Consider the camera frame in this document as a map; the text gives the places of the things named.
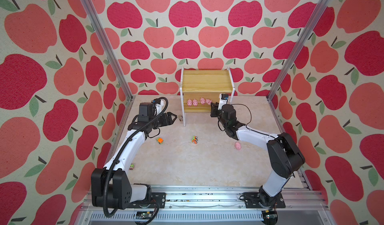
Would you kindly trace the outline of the wooden two-tier white-frame shelf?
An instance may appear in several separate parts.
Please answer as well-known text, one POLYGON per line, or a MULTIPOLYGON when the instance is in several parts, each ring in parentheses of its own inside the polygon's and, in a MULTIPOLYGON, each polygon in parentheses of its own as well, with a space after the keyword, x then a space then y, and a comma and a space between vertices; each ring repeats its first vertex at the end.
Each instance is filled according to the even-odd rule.
POLYGON ((201 98, 210 99, 212 103, 218 103, 220 94, 228 94, 228 103, 232 102, 235 92, 235 84, 231 71, 227 70, 186 70, 181 69, 180 97, 183 113, 183 125, 186 126, 186 113, 209 113, 211 107, 208 104, 202 105, 201 98), (188 107, 187 101, 196 99, 197 107, 188 107))

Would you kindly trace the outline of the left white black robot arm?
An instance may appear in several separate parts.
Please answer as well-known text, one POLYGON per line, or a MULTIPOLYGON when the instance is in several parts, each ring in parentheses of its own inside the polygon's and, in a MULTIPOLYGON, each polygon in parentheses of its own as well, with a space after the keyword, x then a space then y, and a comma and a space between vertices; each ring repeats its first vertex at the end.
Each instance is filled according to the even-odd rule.
POLYGON ((117 152, 103 168, 92 172, 92 204, 103 208, 107 218, 133 204, 155 203, 151 186, 131 184, 128 171, 140 147, 150 138, 150 133, 172 125, 177 119, 177 115, 167 111, 168 105, 165 97, 141 103, 139 113, 129 124, 125 140, 117 152))

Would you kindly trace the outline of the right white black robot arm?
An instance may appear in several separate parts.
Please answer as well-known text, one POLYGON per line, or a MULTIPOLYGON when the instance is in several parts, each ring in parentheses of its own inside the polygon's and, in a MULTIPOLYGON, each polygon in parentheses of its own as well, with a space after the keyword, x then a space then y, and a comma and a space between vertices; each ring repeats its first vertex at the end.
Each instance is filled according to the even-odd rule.
POLYGON ((260 187, 257 202, 262 208, 275 205, 285 184, 306 160, 288 133, 270 134, 248 128, 237 120, 236 110, 230 104, 211 104, 211 117, 218 118, 219 128, 230 138, 248 142, 268 152, 272 171, 260 187))

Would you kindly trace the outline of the multicolour toy car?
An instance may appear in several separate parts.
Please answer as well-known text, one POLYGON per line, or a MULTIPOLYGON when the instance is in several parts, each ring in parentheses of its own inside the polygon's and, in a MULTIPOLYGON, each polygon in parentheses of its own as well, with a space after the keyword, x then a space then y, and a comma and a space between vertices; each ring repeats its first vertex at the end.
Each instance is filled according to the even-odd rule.
POLYGON ((197 136, 193 136, 192 142, 194 144, 197 144, 198 143, 198 137, 197 136))

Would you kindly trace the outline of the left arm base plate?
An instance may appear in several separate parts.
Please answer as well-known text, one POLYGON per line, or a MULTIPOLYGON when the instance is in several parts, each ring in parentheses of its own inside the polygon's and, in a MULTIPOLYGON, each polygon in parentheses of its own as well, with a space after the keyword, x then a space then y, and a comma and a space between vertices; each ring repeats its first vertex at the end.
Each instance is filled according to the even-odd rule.
POLYGON ((164 209, 166 202, 166 193, 152 193, 151 198, 143 201, 136 201, 133 204, 129 204, 128 208, 132 209, 154 209, 155 205, 158 208, 164 209))

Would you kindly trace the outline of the front aluminium rail frame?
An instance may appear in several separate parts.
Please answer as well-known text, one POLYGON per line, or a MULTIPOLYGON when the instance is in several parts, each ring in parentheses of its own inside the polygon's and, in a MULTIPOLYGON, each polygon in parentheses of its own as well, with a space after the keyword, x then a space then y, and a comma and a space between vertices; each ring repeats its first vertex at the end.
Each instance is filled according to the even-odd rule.
MULTIPOLYGON (((152 191, 160 204, 153 225, 261 225, 268 218, 265 209, 241 198, 244 193, 254 195, 258 188, 153 186, 152 191)), ((277 211, 279 225, 336 224, 321 192, 308 188, 284 189, 272 210, 277 211)), ((87 196, 74 224, 135 225, 146 222, 153 212, 153 205, 133 204, 107 218, 87 196)))

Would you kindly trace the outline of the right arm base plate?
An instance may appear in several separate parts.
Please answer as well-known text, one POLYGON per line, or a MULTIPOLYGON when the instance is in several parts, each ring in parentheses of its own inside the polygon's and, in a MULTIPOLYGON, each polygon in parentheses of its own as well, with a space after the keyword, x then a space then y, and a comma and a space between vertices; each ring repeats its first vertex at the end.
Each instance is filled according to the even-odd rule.
POLYGON ((275 197, 270 197, 264 193, 243 193, 239 199, 243 201, 247 209, 273 209, 286 208, 285 201, 281 193, 278 193, 275 197))

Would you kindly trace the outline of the left aluminium frame post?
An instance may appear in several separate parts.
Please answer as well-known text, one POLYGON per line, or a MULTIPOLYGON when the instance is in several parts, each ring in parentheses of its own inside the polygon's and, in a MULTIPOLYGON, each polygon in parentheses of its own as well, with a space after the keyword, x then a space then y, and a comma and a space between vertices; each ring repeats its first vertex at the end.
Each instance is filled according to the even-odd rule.
POLYGON ((117 76, 117 80, 120 83, 121 88, 127 97, 127 100, 131 102, 134 97, 125 79, 125 75, 116 57, 116 54, 112 48, 112 44, 107 36, 107 33, 105 32, 103 25, 100 22, 99 16, 97 14, 96 8, 93 5, 92 0, 80 0, 80 1, 91 21, 91 24, 98 36, 98 39, 105 52, 105 55, 109 60, 115 75, 117 76))

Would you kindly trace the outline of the aluminium frame post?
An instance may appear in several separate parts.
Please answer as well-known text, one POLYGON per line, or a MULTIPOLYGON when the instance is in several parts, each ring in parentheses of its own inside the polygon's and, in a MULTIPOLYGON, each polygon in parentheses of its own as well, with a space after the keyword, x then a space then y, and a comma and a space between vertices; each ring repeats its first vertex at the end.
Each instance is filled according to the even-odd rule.
POLYGON ((314 11, 309 17, 309 20, 306 26, 303 28, 303 32, 299 35, 299 39, 296 41, 296 44, 294 45, 288 59, 284 62, 281 72, 279 73, 276 81, 271 87, 270 92, 268 93, 267 101, 269 103, 272 102, 273 97, 277 93, 279 87, 281 86, 281 83, 283 82, 284 78, 288 74, 290 67, 294 64, 294 61, 298 57, 306 41, 308 40, 310 35, 312 35, 312 33, 314 32, 315 26, 318 24, 320 18, 322 17, 323 13, 328 7, 330 1, 331 0, 319 0, 317 5, 315 6, 314 11))
POLYGON ((107 33, 105 32, 103 25, 100 22, 99 16, 97 14, 96 8, 93 5, 92 0, 80 0, 80 1, 91 21, 91 24, 98 36, 98 39, 105 52, 105 55, 109 60, 115 75, 117 76, 117 80, 120 83, 121 88, 127 97, 127 100, 131 102, 134 97, 125 79, 125 75, 116 57, 116 54, 112 48, 112 44, 107 36, 107 33))

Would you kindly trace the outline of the right aluminium frame post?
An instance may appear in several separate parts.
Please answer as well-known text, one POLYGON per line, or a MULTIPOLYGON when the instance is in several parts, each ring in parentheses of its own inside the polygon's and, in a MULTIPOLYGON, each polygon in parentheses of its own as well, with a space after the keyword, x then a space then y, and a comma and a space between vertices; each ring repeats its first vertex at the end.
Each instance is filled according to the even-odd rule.
POLYGON ((298 57, 306 41, 308 40, 310 35, 312 35, 312 33, 314 32, 315 26, 318 24, 320 18, 322 17, 323 13, 328 7, 330 1, 331 0, 319 0, 317 5, 315 6, 314 11, 309 17, 309 20, 306 26, 303 28, 303 32, 299 35, 299 39, 296 41, 296 44, 294 45, 288 59, 284 62, 281 72, 279 73, 276 81, 271 87, 270 92, 268 93, 267 101, 269 103, 272 102, 273 97, 277 93, 279 87, 281 86, 281 83, 283 82, 284 78, 288 74, 290 67, 294 64, 294 61, 298 57))

